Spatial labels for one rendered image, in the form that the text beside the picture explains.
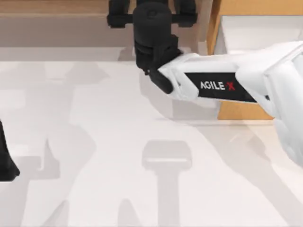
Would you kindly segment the wooden cabinet with white inside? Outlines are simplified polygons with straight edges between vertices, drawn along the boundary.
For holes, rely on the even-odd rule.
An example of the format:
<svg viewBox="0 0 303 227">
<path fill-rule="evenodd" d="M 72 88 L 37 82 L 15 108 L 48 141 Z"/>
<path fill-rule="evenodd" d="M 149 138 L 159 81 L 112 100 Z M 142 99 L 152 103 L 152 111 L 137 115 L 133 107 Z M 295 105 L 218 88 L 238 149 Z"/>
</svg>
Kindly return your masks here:
<svg viewBox="0 0 303 227">
<path fill-rule="evenodd" d="M 303 0 L 213 0 L 206 35 L 207 53 L 214 54 L 224 16 L 303 16 Z M 218 120 L 272 120 L 260 106 L 222 101 Z"/>
</svg>

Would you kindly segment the wooden cupboard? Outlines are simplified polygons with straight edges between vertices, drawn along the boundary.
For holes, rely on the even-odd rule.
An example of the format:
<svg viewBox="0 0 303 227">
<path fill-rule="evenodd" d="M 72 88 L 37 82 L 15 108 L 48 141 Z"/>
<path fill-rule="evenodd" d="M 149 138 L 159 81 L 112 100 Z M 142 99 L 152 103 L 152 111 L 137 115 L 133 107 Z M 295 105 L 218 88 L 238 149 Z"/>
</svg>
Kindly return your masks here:
<svg viewBox="0 0 303 227">
<path fill-rule="evenodd" d="M 0 47 L 132 46 L 132 25 L 107 25 L 108 4 L 109 0 L 0 0 Z"/>
</svg>

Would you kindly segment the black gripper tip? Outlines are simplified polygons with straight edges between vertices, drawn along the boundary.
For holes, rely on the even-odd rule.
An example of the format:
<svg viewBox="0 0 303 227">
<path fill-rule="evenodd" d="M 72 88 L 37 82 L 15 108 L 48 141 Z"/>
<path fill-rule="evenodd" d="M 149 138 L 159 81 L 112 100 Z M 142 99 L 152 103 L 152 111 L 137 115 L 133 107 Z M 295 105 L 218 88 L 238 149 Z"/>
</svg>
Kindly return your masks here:
<svg viewBox="0 0 303 227">
<path fill-rule="evenodd" d="M 20 170 L 9 153 L 3 124 L 0 120 L 0 182 L 12 182 L 19 175 Z"/>
</svg>

